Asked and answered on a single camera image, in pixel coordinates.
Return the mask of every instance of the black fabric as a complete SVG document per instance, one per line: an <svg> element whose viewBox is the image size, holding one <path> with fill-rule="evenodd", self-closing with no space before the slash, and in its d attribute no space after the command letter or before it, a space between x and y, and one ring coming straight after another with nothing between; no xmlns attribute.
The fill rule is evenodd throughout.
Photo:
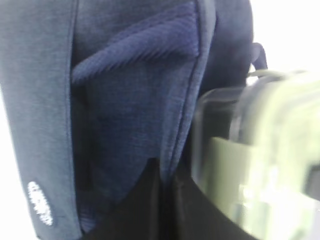
<svg viewBox="0 0 320 240"><path fill-rule="evenodd" d="M173 192L178 240L255 240L211 204L184 164L177 168Z"/></svg>
<svg viewBox="0 0 320 240"><path fill-rule="evenodd" d="M159 161L149 160L127 198L81 240L157 240L159 172Z"/></svg>

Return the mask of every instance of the dark blue fabric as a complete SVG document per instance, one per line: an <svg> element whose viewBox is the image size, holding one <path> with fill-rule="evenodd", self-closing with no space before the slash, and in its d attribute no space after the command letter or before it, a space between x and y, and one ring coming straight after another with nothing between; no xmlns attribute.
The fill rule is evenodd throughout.
<svg viewBox="0 0 320 240"><path fill-rule="evenodd" d="M265 49L257 42L252 45L252 64L256 70L268 69Z"/></svg>
<svg viewBox="0 0 320 240"><path fill-rule="evenodd" d="M194 58L199 54L194 2L177 6L133 24L112 37L106 47L86 58L72 71L72 83L134 62L167 59L169 55Z"/></svg>
<svg viewBox="0 0 320 240"><path fill-rule="evenodd" d="M0 84L21 184L42 240L78 240L82 235L70 120L76 11L75 0L0 0ZM29 182L41 187L53 225L44 224L34 210Z"/></svg>
<svg viewBox="0 0 320 240"><path fill-rule="evenodd" d="M81 5L77 25L82 26L85 13ZM178 136L181 131L186 132L181 126L186 124L184 128L189 129L190 121L183 124L181 121L184 105L190 108L186 111L188 118L192 116L203 73L203 63L193 72L200 54L199 21L203 20L199 19L194 2L175 4L167 9L166 5L172 2L163 1L158 6L163 11L137 23L124 21L120 26L125 28L117 25L121 31L110 36L105 44L95 43L98 30L93 31L92 39L87 41L88 34L82 36L83 29L76 26L72 83L77 91L85 86L85 97L78 97L80 101L75 103L82 102L88 109L91 127L87 139L92 140L89 145L93 147L86 152L92 185L113 204L132 189L149 158L161 160L162 180L168 179L184 144L183 135L181 139ZM208 49L207 41L205 37L202 52ZM74 131L84 132L85 124L76 122L78 117L74 119L77 125ZM84 148L79 146L87 145L74 139L77 163L85 162ZM86 163L77 165L79 172L84 169L81 165L87 166ZM95 214L90 214L94 211L80 207L83 229L94 226Z"/></svg>

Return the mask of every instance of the stitching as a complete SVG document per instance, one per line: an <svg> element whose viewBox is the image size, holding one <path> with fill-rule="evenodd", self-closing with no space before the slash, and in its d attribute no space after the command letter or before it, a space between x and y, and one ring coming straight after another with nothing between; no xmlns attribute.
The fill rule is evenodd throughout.
<svg viewBox="0 0 320 240"><path fill-rule="evenodd" d="M117 40L115 40L115 41L112 41L112 39L111 39L110 42L106 45L105 48L101 49L100 51L96 52L95 54L89 56L89 57L86 58L85 60L83 60L83 61L81 61L80 63L78 63L78 64L73 68L73 70L76 70L77 68L79 68L79 66L84 65L85 63L91 63L91 62L92 62L92 59L95 59L95 57L96 57L97 55L100 55L100 54L102 54L103 52L105 52L106 49L108 49L111 45L118 44L118 43L126 40L127 38L133 37L134 35L137 35L137 34L143 32L143 31L146 31L146 30L148 30L148 29L151 29L151 28L154 28L154 27L157 27L157 26L160 26L160 25L165 25L165 24L167 24L168 22L172 22L172 21L174 21L174 20L176 20L176 19L183 19L183 18L185 18L185 17L191 17L191 16L193 16L193 15L196 15L196 13L195 13L194 11L192 12L192 15L190 15L190 14L188 14L188 13L176 15L176 16L170 17L170 18L168 18L168 19L166 19L166 20L164 20L164 21L156 22L156 23L154 23L154 24L149 24L149 25L145 26L144 28L137 29L136 31L128 32L128 33L127 33L126 35L124 35L122 38L119 38L119 39L117 39ZM89 74L88 76L83 77L83 78L81 78L81 79L87 79L87 78L89 78L89 77L92 76L92 75L94 76L95 74L99 74L101 71L104 71L105 69L106 69L106 67L103 67L103 69L99 70L98 72L91 73L91 74ZM79 83L82 82L81 79L77 79L77 80L73 81L73 83L79 84Z"/></svg>
<svg viewBox="0 0 320 240"><path fill-rule="evenodd" d="M198 30L198 34L197 34L197 36L198 36L197 48L198 48L198 51L200 51L202 42L201 42L201 33L200 33L201 20L199 19L199 3L198 3L198 1L196 0L196 1L194 2L194 8L195 8L194 11L195 11L195 13L198 13L198 14L197 14L197 20L196 20L196 22L197 22L197 30ZM197 66L198 66L198 64L199 64L199 58L200 58L200 56L198 55L198 56L197 56L197 60L196 60L195 63L193 64L193 68L192 68L191 74L190 74L190 76L189 76L188 88L187 88L187 90L186 90L186 92L185 92L185 96L184 96L184 104L183 104L182 110L181 110L181 112L180 112L180 114L179 114L179 126L178 126L178 131L177 131L177 133L176 133L176 138L175 138L175 142L174 142L174 147L173 147L173 150L172 150L172 152L171 152L170 162L169 162L169 166L168 166L169 168L168 168L168 171L167 171L167 174L166 174L166 178L165 178L166 181L168 181L168 180L170 181L170 177L171 177L171 175L172 175L173 166L174 166L174 164L176 164L176 163L174 162L174 158L175 158L175 155L176 155L176 153L177 153L177 148L178 148L178 145L179 145L179 140L180 140L180 138L181 138L181 131L182 131L183 127L184 127L183 122L184 122L185 114L186 114L187 99L188 99L188 96L190 95L192 80L193 80L193 78L194 78L196 68L197 68Z"/></svg>
<svg viewBox="0 0 320 240"><path fill-rule="evenodd" d="M67 43L66 43L66 49L68 50L68 54L66 56L65 59L65 127L66 127L66 139L67 139L67 156L68 156L68 169L69 169L69 173L68 174L68 180L69 180L69 184L70 184L70 193L73 193L71 195L71 199L70 199L70 203L72 206L72 215L73 218L76 220L77 224L77 235L78 236L82 236L82 232L81 232L81 228L80 228L80 222L79 222L79 218L78 218L78 214L76 214L77 212L77 207L76 207L76 190L75 190L75 180L74 180L74 168L72 167L73 164L73 149L72 149L72 140L71 140L71 116L70 116L70 112L71 112L71 100L70 100L70 84L71 84L71 57L72 57L72 41L73 41L73 36L74 36L74 26L75 26L75 22L76 22L76 16L77 16L77 12L78 12L78 0L73 0L71 2L71 10L70 10L70 16L71 16L71 20L69 23L69 27L68 27L68 38L67 38Z"/></svg>

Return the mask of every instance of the backpack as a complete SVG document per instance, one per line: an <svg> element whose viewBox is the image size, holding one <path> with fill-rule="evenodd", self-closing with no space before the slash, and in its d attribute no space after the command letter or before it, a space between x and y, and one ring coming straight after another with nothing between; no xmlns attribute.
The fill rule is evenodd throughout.
<svg viewBox="0 0 320 240"><path fill-rule="evenodd" d="M198 97L266 67L249 0L0 5L0 84L39 239L251 239L187 167Z"/></svg>

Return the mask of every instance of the transparent plastic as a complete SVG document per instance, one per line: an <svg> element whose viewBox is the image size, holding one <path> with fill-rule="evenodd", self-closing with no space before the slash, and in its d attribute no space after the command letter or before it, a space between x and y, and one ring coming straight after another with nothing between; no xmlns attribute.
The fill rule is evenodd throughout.
<svg viewBox="0 0 320 240"><path fill-rule="evenodd" d="M320 239L320 77L272 73L200 98L192 178L259 240Z"/></svg>

